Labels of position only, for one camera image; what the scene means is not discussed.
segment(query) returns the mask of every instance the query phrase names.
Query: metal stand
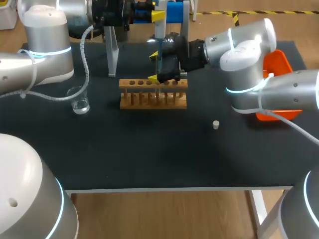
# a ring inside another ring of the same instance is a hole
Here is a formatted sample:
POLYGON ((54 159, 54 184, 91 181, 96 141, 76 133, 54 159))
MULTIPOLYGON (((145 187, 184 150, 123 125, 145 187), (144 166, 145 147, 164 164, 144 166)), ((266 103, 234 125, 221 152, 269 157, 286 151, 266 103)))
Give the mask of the metal stand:
MULTIPOLYGON (((187 41, 188 41, 188 35, 189 35, 189 9, 190 9, 189 5, 190 5, 189 0, 183 1, 183 23, 180 25, 180 35, 184 36, 187 41)), ((187 76, 187 72, 185 72, 184 70, 181 70, 180 75, 187 76)))
POLYGON ((193 21, 196 21, 198 0, 190 0, 190 3, 193 10, 193 21))
POLYGON ((269 214, 267 214, 261 190, 249 191, 249 195, 257 225, 257 238, 269 239, 280 225, 279 212, 285 193, 282 194, 269 214))
POLYGON ((116 42, 116 36, 113 26, 105 26, 105 44, 108 57, 109 77, 115 77, 118 64, 119 48, 116 42))

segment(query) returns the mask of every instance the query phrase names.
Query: orange tray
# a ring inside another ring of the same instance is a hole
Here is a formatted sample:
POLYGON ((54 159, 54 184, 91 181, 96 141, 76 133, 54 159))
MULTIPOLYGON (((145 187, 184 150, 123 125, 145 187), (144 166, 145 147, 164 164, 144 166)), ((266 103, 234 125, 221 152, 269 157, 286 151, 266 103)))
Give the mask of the orange tray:
MULTIPOLYGON (((266 55, 264 59, 263 69, 264 69, 264 78, 268 77, 269 73, 274 73, 275 76, 280 76, 293 71, 284 52, 277 49, 274 52, 266 55)), ((273 111, 273 112, 282 117, 285 117, 288 120, 292 120, 298 114, 300 114, 302 110, 288 110, 288 111, 280 110, 280 111, 273 111)), ((262 121, 279 120, 272 116, 266 116, 260 113, 256 113, 256 116, 259 120, 262 120, 262 121)))

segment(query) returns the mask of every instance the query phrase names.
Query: wooden floor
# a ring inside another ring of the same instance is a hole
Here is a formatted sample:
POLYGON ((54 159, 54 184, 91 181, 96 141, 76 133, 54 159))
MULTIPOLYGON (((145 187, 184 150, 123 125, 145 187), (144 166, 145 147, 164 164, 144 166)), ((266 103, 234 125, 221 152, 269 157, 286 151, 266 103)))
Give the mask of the wooden floor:
MULTIPOLYGON (((198 11, 318 10, 316 0, 199 0, 198 11)), ((319 15, 240 15, 240 24, 272 20, 279 40, 294 40, 308 68, 319 68, 319 15)), ((231 17, 199 15, 190 25, 190 40, 233 27, 231 17)), ((172 25, 167 31, 178 32, 172 25)), ((145 41, 152 25, 133 25, 130 42, 145 41)), ((20 22, 0 31, 0 51, 16 52, 26 42, 20 22)), ((269 211, 281 191, 263 192, 269 211)), ((253 239, 250 204, 243 191, 83 194, 75 201, 79 239, 253 239)), ((273 238, 279 239, 277 232, 273 238)))

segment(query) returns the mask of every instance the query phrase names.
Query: black tabletop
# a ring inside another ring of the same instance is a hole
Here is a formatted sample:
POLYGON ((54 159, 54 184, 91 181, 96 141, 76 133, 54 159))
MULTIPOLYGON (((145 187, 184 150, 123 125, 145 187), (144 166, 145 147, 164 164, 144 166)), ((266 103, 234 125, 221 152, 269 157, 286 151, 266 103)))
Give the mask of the black tabletop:
MULTIPOLYGON (((234 112, 219 70, 188 74, 187 110, 120 110, 119 79, 152 75, 156 47, 119 48, 117 77, 109 78, 105 46, 85 45, 92 76, 86 115, 34 96, 0 100, 0 132, 33 146, 65 189, 292 186, 317 164, 319 148, 292 128, 234 112)), ((294 70, 306 68, 293 42, 278 48, 294 70)), ((35 91, 62 97, 83 84, 78 44, 72 52, 72 79, 35 91)), ((319 136, 318 120, 317 112, 303 112, 294 122, 319 136)))

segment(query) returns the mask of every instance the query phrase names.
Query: wooden test tube rack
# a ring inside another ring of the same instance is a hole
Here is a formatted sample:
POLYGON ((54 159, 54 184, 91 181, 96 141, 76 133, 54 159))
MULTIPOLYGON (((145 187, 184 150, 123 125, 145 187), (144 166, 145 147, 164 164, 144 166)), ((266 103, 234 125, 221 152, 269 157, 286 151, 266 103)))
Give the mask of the wooden test tube rack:
POLYGON ((169 80, 163 84, 153 83, 150 80, 120 79, 121 109, 126 110, 168 110, 186 109, 187 80, 169 80), (154 89, 152 92, 143 92, 145 89, 154 89), (160 93, 158 89, 172 90, 160 93))

